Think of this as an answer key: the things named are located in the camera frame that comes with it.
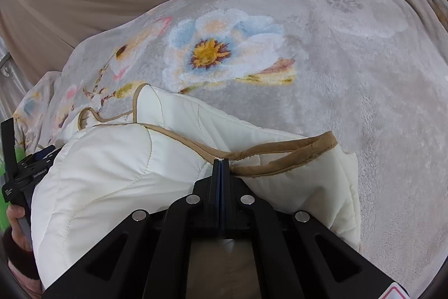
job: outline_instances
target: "yellow flower center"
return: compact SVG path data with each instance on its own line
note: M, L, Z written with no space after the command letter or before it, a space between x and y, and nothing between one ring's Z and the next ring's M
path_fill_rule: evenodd
M230 52L220 52L225 49L224 43L217 43L214 38L200 42L193 50L192 64L197 68L204 68L219 63L221 59L229 56Z

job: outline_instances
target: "black sleeve cuff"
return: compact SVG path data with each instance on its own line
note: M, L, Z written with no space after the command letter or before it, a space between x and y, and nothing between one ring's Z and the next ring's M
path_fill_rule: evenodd
M12 229L9 227L3 235L3 248L7 258L23 275L32 280L39 280L36 261L33 252L22 250L13 240Z

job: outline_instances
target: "white sticker with red border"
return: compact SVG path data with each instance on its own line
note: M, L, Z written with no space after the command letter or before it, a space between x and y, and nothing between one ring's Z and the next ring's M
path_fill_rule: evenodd
M379 299L410 299L400 285L393 282Z

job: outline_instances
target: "gray blanket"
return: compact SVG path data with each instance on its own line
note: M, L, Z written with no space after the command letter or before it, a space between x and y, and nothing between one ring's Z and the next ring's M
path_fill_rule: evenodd
M46 82L22 102L17 138L30 151L86 106L126 112L141 82L331 130L358 155L363 254L415 298L448 253L447 16L446 0L171 0L82 42L49 105Z

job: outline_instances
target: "white quilted fabric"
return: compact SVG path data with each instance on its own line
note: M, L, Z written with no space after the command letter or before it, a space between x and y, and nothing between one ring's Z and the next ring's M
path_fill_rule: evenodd
M195 98L148 85L138 95L134 118L230 152L302 138L255 127ZM92 124L98 122L89 117L87 125ZM68 126L66 138L70 138L33 196L32 239L45 287L132 211L166 209L212 170L195 151L140 124L90 126L70 136L76 129L74 124ZM283 156L255 155L238 163L263 165L279 155ZM276 209L308 210L358 249L357 171L355 155L336 145L299 168L245 182Z

